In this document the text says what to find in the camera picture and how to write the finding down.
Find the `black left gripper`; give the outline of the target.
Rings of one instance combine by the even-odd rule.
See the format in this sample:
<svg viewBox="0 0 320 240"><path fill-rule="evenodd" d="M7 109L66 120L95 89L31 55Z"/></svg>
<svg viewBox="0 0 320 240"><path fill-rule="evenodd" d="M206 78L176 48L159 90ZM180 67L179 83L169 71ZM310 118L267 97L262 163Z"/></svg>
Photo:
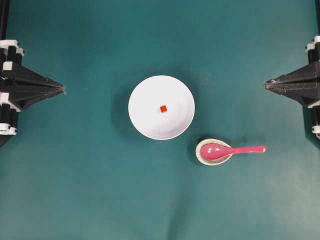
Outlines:
<svg viewBox="0 0 320 240"><path fill-rule="evenodd" d="M16 135L21 110L65 92L65 86L20 65L24 49L15 39L0 41L0 134ZM38 85L17 86L14 81Z"/></svg>

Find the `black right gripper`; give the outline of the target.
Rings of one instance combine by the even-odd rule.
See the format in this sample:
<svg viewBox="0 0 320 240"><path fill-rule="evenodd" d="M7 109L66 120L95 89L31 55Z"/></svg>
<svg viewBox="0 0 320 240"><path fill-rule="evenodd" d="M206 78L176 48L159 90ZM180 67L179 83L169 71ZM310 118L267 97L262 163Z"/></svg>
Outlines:
<svg viewBox="0 0 320 240"><path fill-rule="evenodd" d="M311 109L312 133L320 139L320 36L305 47L308 65L265 82L265 89Z"/></svg>

